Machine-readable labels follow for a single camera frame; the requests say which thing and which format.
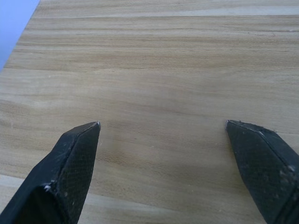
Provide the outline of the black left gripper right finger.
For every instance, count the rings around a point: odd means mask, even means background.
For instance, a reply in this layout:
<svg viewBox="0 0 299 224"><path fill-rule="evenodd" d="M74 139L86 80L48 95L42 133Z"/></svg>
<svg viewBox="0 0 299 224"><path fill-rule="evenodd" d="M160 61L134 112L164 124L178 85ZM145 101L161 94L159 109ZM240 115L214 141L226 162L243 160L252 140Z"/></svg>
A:
<svg viewBox="0 0 299 224"><path fill-rule="evenodd" d="M299 155L274 131L228 120L240 176L268 224L299 222Z"/></svg>

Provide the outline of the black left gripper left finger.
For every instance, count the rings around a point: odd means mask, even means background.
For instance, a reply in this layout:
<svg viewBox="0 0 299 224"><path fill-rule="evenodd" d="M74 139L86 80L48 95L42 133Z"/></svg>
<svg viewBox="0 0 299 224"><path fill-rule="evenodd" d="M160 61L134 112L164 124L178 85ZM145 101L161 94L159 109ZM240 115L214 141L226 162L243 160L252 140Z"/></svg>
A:
<svg viewBox="0 0 299 224"><path fill-rule="evenodd" d="M100 123L61 135L0 214L2 224L76 224L93 175Z"/></svg>

